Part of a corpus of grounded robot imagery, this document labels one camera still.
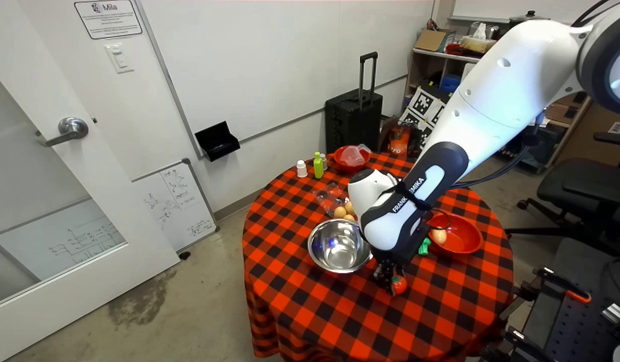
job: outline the round table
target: round table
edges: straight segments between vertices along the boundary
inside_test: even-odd
[[[411,163],[372,155],[368,166],[403,176]],[[466,214],[484,233],[467,257],[412,257],[408,291],[393,298],[372,280],[374,262],[334,275],[308,256],[311,231],[329,214],[317,190],[349,176],[278,175],[251,202],[244,228],[244,280],[254,354],[284,359],[446,359],[496,334],[512,302],[512,248],[496,213],[475,190],[451,189],[440,205]]]

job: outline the door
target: door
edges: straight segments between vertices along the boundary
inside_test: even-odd
[[[83,138],[58,136],[83,118]],[[178,262],[18,1],[0,0],[0,359]]]

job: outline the metal bowl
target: metal bowl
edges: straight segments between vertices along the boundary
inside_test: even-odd
[[[353,274],[372,257],[358,226],[346,220],[317,226],[308,237],[308,252],[317,266],[332,274]]]

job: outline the concrete floor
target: concrete floor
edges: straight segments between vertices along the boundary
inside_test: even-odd
[[[488,161],[472,176],[500,166]],[[473,186],[500,214],[503,228],[542,226],[536,210],[516,201],[536,194],[539,175],[520,169]],[[10,358],[12,362],[249,362],[247,310],[244,298],[241,230],[247,205],[221,218],[220,231],[192,245],[192,257],[165,274],[94,310],[68,327]],[[551,262],[558,239],[513,237],[516,280],[529,280],[534,266]]]

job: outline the rolling luggage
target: rolling luggage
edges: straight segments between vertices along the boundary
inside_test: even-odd
[[[327,101],[327,152],[361,143],[370,150],[378,149],[382,96],[374,92],[377,57],[377,52],[361,57],[358,89]],[[372,61],[370,90],[364,90],[366,61]]]

